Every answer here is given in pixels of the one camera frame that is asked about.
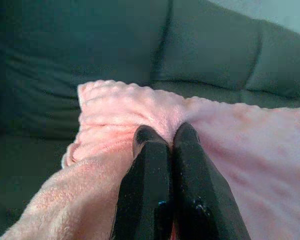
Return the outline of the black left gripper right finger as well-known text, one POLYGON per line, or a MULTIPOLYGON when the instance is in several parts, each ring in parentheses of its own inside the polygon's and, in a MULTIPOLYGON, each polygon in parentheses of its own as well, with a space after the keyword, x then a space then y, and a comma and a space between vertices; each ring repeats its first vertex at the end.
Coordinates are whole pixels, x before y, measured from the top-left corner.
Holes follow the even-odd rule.
POLYGON ((251 238, 228 182, 189 123, 183 123, 173 139, 172 178, 180 240, 251 238))

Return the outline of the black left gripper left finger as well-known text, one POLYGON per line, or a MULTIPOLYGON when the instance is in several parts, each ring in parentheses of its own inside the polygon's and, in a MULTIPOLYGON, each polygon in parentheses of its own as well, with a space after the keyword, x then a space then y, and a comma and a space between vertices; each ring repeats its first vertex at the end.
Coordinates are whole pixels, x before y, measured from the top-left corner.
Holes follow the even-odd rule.
POLYGON ((112 239, 169 240, 174 220, 169 145, 142 125, 134 133, 132 153, 119 188, 112 239))

